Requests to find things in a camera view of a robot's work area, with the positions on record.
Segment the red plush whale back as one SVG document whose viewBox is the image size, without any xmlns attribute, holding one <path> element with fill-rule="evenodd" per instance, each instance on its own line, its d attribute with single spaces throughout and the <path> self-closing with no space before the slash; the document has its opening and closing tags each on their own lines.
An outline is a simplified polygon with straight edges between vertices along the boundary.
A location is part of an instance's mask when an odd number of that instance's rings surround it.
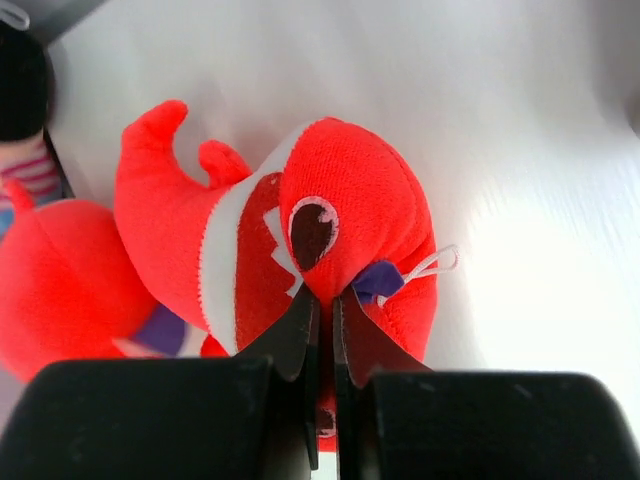
<svg viewBox="0 0 640 480">
<path fill-rule="evenodd" d="M 225 356 L 146 289 L 110 210 L 3 187 L 14 221 L 1 240 L 1 363 L 19 380 L 67 360 Z"/>
</svg>

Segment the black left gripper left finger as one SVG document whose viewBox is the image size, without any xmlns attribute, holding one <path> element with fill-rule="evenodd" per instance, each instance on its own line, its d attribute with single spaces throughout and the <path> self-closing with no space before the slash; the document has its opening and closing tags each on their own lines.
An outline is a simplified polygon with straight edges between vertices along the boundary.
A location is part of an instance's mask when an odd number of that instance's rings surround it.
<svg viewBox="0 0 640 480">
<path fill-rule="evenodd" d="M 5 479 L 307 479 L 318 467 L 317 299 L 226 358 L 59 362 L 1 437 Z"/>
</svg>

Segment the red plush shark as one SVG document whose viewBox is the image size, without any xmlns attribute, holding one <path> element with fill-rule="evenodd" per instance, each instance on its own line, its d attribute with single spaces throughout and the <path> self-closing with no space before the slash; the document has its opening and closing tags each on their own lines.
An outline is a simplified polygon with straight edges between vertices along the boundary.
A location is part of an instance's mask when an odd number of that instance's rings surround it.
<svg viewBox="0 0 640 480">
<path fill-rule="evenodd" d="M 143 284 L 205 330 L 205 356 L 234 355 L 289 308 L 301 286 L 331 304 L 353 287 L 368 316 L 423 359 L 442 272 L 425 193 L 402 156 L 365 128 L 326 117 L 292 132 L 257 169 L 230 146 L 199 149 L 200 184 L 174 135 L 188 113 L 164 102 L 122 135 L 115 220 Z"/>
</svg>

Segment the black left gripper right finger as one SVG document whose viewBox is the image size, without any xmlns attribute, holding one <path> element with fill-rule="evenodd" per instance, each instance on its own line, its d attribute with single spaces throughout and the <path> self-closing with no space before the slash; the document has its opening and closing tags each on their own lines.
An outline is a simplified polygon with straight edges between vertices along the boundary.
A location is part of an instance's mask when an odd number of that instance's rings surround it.
<svg viewBox="0 0 640 480">
<path fill-rule="evenodd" d="M 434 372 L 346 290 L 333 304 L 342 479 L 635 479 L 639 452 L 592 376 Z"/>
</svg>

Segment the pink doll black hair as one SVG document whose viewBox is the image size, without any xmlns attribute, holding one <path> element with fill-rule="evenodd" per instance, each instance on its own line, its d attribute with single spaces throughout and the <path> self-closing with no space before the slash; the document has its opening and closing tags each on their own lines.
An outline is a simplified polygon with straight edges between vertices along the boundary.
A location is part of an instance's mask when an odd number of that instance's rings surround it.
<svg viewBox="0 0 640 480">
<path fill-rule="evenodd" d="M 38 205 L 64 197 L 64 174 L 46 130 L 49 63 L 30 17 L 1 3 L 1 180 L 17 180 Z"/>
</svg>

